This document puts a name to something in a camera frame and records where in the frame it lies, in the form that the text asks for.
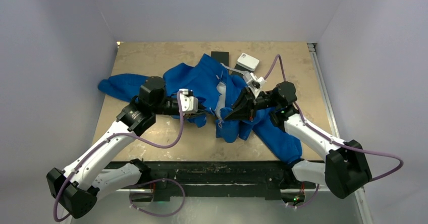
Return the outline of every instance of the gray wall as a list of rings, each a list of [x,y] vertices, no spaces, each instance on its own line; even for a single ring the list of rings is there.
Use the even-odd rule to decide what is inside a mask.
[[[340,0],[96,0],[118,41],[317,42]]]
[[[367,185],[376,223],[426,223],[428,0],[343,0],[317,47],[341,136],[404,158]],[[370,157],[373,174],[396,161]]]
[[[94,0],[0,0],[0,222],[53,221],[45,175],[90,146],[115,48]]]

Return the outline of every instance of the beige tabletop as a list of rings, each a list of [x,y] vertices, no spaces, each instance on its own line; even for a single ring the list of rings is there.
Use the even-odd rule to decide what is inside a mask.
[[[243,52],[259,59],[260,64],[255,71],[259,77],[267,73],[275,55],[280,54],[287,80],[296,86],[298,102],[303,113],[314,124],[331,132],[323,96],[305,42],[125,42],[119,47],[112,75],[134,73],[162,76],[166,70],[181,62],[196,65],[204,53],[210,55],[211,51],[228,51],[231,67],[234,67]],[[277,63],[263,89],[271,90],[281,81],[281,69]],[[127,104],[105,96],[93,142],[106,132]],[[156,116],[156,124],[142,137],[157,144],[170,144],[176,139],[179,124],[179,120],[169,116]],[[302,145],[303,158],[321,159],[306,145]],[[238,138],[234,143],[226,143],[223,139],[217,139],[214,116],[208,116],[207,123],[202,128],[185,123],[180,142],[170,149],[158,149],[135,141],[122,150],[114,160],[134,158],[150,161],[277,160],[253,132],[247,141]]]

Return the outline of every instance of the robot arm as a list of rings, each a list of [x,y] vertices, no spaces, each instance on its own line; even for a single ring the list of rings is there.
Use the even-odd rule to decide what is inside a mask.
[[[296,88],[291,82],[282,82],[271,91],[261,91],[263,78],[253,74],[247,77],[248,87],[242,89],[227,120],[255,118],[257,110],[275,107],[270,119],[275,127],[286,132],[313,149],[324,163],[299,159],[290,164],[296,180],[326,185],[339,198],[345,198],[371,180],[371,172],[364,153],[348,151],[346,146],[362,149],[355,141],[346,142],[332,136],[311,123],[294,107]]]
[[[122,109],[117,120],[95,144],[63,170],[53,168],[47,174],[52,196],[74,218],[80,218],[92,209],[97,200],[109,193],[151,181],[150,169],[138,159],[106,174],[101,174],[101,171],[122,149],[155,123],[156,114],[179,115],[178,100],[183,114],[188,118],[206,112],[191,90],[180,89],[180,92],[177,98],[166,96],[162,78],[150,77],[146,80],[139,95]]]

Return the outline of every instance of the blue garment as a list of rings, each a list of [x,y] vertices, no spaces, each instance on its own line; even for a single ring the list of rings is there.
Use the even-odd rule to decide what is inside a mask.
[[[141,84],[147,76],[136,74],[121,74],[111,76],[102,80],[98,89],[106,94],[130,101],[137,95]],[[226,85],[225,107],[220,110],[221,117],[224,118],[232,111],[232,104],[238,98],[241,89],[246,87],[245,81],[238,75],[229,75],[228,70],[210,56],[204,54],[195,66],[181,63],[164,74],[167,95],[176,93],[181,88],[193,90],[202,105],[207,107],[211,114],[219,101],[217,85],[222,81]],[[258,110],[256,117],[251,121],[224,121],[216,120],[216,137],[224,138],[228,143],[234,142],[238,137],[247,140],[251,130],[266,144],[272,153],[281,161],[289,163],[299,159],[302,155],[300,141],[274,127],[269,119],[269,112],[273,108]],[[192,118],[190,122],[202,127],[206,123],[206,117],[200,116]]]

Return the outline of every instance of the table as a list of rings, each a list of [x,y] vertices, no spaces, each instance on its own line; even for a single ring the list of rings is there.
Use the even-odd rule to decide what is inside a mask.
[[[120,44],[112,75],[134,73],[162,76],[166,70],[181,62],[196,65],[204,53],[210,55],[211,51],[230,52],[231,67],[234,67],[237,58],[243,52],[259,59],[260,64],[255,71],[259,77],[266,74],[275,55],[280,54],[287,80],[296,86],[298,102],[304,115],[314,124],[331,132],[322,91],[305,42],[124,42]],[[263,89],[271,90],[281,81],[281,69],[277,63]],[[105,96],[93,143],[106,132],[127,104]],[[157,144],[170,144],[176,139],[179,124],[179,120],[170,116],[156,116],[156,124],[142,137]],[[135,141],[123,149],[114,160],[128,161],[134,158],[151,161],[278,160],[254,133],[251,133],[247,141],[238,138],[234,143],[217,139],[215,133],[215,117],[208,116],[207,123],[202,128],[185,123],[181,140],[173,148],[158,149]],[[303,158],[321,159],[305,144],[302,144],[302,147]]]

